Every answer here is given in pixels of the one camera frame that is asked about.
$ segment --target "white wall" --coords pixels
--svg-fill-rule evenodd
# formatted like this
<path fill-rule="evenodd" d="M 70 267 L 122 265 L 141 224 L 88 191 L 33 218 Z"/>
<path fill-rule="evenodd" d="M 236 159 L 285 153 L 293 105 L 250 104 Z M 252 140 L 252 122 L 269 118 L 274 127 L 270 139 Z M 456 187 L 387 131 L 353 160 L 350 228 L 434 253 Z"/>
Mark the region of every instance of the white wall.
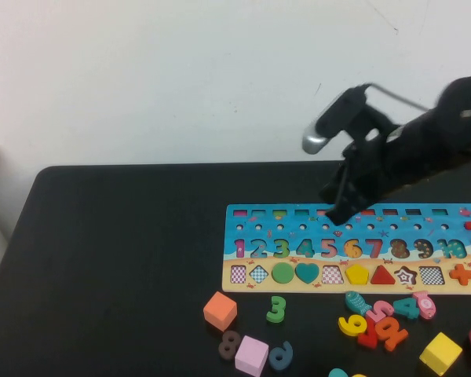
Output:
<path fill-rule="evenodd" d="M 0 226 L 48 165 L 336 159 L 301 133 L 342 90 L 464 75 L 471 0 L 0 0 Z"/>

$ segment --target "green circle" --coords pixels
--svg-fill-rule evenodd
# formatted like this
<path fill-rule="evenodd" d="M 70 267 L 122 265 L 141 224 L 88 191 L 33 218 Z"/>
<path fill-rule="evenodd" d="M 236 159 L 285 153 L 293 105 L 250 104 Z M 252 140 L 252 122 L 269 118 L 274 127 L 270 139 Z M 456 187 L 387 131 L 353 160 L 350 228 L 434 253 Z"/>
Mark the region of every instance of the green circle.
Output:
<path fill-rule="evenodd" d="M 280 262 L 272 269 L 272 278 L 279 284 L 287 284 L 294 276 L 293 267 L 287 263 Z"/>

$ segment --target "teal heart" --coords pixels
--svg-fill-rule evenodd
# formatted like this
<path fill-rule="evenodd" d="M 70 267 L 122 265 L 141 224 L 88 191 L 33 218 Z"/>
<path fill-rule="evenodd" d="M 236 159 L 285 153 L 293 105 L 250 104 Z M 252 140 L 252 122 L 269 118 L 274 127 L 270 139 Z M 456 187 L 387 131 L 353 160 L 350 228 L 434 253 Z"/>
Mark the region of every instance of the teal heart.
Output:
<path fill-rule="evenodd" d="M 306 284 L 313 282 L 319 275 L 319 267 L 315 263 L 306 265 L 305 263 L 298 263 L 295 269 L 298 279 Z"/>
<path fill-rule="evenodd" d="M 347 375 L 347 373 L 345 373 L 341 369 L 335 368 L 330 372 L 328 377 L 349 377 L 349 376 Z"/>

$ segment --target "green number 3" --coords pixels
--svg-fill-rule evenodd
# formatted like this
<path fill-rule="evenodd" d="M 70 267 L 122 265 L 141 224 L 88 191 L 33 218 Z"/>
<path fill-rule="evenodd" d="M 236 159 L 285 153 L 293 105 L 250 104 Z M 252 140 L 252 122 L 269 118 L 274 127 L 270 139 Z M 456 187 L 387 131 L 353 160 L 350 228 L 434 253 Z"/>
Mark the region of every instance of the green number 3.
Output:
<path fill-rule="evenodd" d="M 286 308 L 286 300 L 280 296 L 272 296 L 272 309 L 267 312 L 267 321 L 274 324 L 283 322 L 284 310 Z"/>
<path fill-rule="evenodd" d="M 275 240 L 277 253 L 274 253 L 274 258 L 285 258 L 290 255 L 290 249 L 288 249 L 288 241 L 286 240 Z"/>

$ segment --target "orange cube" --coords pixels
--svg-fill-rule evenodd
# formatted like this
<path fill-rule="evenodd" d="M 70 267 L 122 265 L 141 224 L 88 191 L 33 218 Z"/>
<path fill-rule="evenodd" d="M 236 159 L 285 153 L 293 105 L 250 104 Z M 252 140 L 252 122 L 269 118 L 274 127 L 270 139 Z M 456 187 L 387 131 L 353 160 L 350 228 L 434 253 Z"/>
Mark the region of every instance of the orange cube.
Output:
<path fill-rule="evenodd" d="M 237 316 L 237 304 L 220 292 L 214 294 L 204 306 L 204 319 L 214 327 L 225 331 Z"/>

